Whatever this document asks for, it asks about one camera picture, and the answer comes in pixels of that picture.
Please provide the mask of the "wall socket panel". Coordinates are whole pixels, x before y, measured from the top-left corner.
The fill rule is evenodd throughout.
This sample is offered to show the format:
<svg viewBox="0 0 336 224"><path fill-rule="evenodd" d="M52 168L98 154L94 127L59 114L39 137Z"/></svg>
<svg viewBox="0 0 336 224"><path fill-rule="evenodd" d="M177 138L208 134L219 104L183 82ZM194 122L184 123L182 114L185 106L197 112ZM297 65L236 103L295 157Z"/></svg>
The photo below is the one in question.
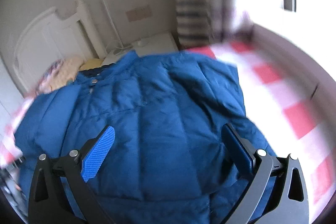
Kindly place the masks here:
<svg viewBox="0 0 336 224"><path fill-rule="evenodd" d="M137 7L126 12L126 17L129 22L135 22L152 17L153 13L149 5Z"/></svg>

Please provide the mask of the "yellow pillow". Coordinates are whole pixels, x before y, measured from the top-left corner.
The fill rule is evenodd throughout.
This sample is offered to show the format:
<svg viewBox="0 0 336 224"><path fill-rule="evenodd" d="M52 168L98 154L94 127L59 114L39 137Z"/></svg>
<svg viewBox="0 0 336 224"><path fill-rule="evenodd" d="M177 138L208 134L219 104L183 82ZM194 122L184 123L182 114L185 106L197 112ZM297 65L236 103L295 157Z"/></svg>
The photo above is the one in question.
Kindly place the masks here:
<svg viewBox="0 0 336 224"><path fill-rule="evenodd" d="M103 61L103 59L89 59L83 65L81 65L79 71L87 71L90 69L99 68L102 66Z"/></svg>

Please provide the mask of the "white wooden headboard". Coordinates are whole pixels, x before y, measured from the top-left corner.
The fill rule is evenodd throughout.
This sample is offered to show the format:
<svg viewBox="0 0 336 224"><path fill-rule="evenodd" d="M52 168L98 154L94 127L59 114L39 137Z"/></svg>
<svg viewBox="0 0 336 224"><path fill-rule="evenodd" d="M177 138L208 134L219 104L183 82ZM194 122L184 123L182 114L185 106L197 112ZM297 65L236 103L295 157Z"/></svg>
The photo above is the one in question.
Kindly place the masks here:
<svg viewBox="0 0 336 224"><path fill-rule="evenodd" d="M102 38L84 0L75 0L76 12L62 19L56 7L35 17L22 31L14 51L13 69L25 92L56 60L72 56L87 61L107 56Z"/></svg>

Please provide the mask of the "pink white checkered bedsheet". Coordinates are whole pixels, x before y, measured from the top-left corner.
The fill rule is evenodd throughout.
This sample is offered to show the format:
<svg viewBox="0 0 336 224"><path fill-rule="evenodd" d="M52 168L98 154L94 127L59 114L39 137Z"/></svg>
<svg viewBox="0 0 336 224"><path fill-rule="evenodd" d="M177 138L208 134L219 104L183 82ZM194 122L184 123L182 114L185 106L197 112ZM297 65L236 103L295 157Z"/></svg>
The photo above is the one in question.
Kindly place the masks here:
<svg viewBox="0 0 336 224"><path fill-rule="evenodd" d="M247 118L277 155L298 155L310 207L316 209L326 203L335 189L335 139L326 118L315 108L312 93L275 61L246 43L231 42L183 52L207 56L237 69ZM23 104L5 128L1 141L3 167L23 155L15 143L15 133L34 100L42 95L35 94L37 84L25 94Z"/></svg>

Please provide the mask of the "white bedside table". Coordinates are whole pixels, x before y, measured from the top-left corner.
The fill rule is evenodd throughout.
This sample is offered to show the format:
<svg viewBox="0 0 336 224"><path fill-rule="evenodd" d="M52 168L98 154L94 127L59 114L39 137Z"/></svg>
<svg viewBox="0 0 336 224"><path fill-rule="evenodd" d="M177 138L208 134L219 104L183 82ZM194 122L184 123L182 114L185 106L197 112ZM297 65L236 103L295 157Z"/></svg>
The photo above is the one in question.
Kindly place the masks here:
<svg viewBox="0 0 336 224"><path fill-rule="evenodd" d="M121 57L130 51L135 51L138 56L156 55L178 51L178 47L170 32L163 32L148 38L143 38L134 42L132 45L131 49L124 50L118 54L110 52L102 62L102 65L116 63Z"/></svg>

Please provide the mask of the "colourful patterned pillow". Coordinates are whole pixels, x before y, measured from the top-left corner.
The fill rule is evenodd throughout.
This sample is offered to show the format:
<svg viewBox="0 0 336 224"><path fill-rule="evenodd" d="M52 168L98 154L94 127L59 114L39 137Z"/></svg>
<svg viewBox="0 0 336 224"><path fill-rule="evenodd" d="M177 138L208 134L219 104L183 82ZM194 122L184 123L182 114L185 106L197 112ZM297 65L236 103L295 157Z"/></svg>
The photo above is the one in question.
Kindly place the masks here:
<svg viewBox="0 0 336 224"><path fill-rule="evenodd" d="M56 77L64 63L63 59L54 61L42 75L35 88L35 94L47 94L52 92L51 81Z"/></svg>

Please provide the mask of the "blue puffer jacket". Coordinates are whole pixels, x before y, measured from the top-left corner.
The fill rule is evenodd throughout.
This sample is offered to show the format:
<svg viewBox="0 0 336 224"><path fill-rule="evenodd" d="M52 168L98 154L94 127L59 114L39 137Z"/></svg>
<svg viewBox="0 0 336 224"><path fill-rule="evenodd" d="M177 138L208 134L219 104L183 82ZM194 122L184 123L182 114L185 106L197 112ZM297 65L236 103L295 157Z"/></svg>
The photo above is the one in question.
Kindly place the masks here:
<svg viewBox="0 0 336 224"><path fill-rule="evenodd" d="M230 123L272 153L247 118L235 67L188 52L135 52L37 96L16 133L30 192L40 154L65 156L110 125L115 142L88 181L117 223L219 223L247 186L221 138Z"/></svg>

